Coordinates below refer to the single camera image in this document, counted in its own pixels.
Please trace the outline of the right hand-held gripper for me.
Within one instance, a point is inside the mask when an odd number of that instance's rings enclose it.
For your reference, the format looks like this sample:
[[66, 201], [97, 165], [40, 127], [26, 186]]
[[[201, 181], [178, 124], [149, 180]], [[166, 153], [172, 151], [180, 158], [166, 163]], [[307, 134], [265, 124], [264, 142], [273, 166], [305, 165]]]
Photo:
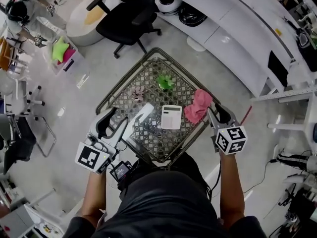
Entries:
[[237, 122], [235, 114], [226, 106], [215, 103], [216, 114], [211, 108], [207, 109], [210, 126], [213, 128], [212, 137], [215, 152], [225, 155], [242, 152], [248, 136], [243, 125]]

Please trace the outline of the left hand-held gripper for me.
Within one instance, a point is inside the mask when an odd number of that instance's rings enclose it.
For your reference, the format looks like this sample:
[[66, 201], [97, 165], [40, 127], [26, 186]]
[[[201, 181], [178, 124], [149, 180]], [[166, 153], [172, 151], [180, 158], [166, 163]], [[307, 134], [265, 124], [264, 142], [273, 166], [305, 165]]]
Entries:
[[116, 110], [112, 107], [98, 114], [90, 125], [86, 140], [80, 142], [77, 149], [75, 163], [96, 174], [102, 174], [114, 161], [119, 153], [117, 145], [128, 125], [128, 118], [124, 118], [111, 137], [106, 138], [106, 129]]

